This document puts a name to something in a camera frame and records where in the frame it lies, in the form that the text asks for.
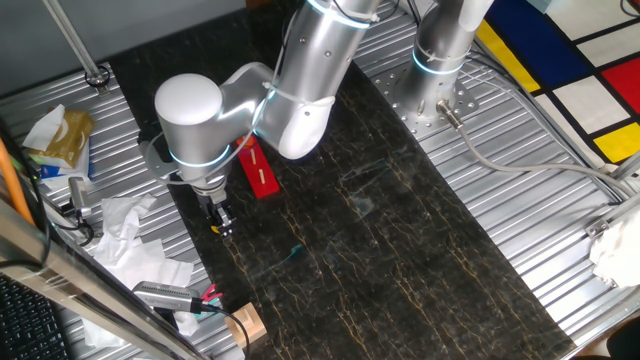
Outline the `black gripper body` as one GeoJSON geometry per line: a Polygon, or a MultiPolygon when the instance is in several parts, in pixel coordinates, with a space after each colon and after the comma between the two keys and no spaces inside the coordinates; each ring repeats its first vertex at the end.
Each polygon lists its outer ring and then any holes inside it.
{"type": "Polygon", "coordinates": [[[209,220],[229,220],[227,194],[225,191],[197,193],[198,201],[209,220]]]}

